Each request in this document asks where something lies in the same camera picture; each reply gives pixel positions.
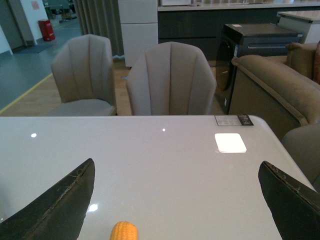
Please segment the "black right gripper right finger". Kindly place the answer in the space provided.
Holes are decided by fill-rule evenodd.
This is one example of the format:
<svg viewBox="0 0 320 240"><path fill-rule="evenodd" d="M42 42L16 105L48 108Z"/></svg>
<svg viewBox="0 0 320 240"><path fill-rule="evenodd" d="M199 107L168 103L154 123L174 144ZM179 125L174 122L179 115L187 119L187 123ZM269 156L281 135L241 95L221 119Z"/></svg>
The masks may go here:
<svg viewBox="0 0 320 240"><path fill-rule="evenodd" d="M320 194L268 161L258 170L263 197L283 240L320 238Z"/></svg>

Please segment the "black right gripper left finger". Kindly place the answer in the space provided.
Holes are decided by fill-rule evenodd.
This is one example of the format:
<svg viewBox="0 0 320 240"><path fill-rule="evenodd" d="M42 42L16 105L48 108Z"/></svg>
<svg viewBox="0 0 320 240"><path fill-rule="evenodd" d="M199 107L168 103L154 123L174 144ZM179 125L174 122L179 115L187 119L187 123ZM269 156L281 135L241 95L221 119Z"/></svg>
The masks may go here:
<svg viewBox="0 0 320 240"><path fill-rule="evenodd" d="M76 240L94 190L89 158L0 224L2 240Z"/></svg>

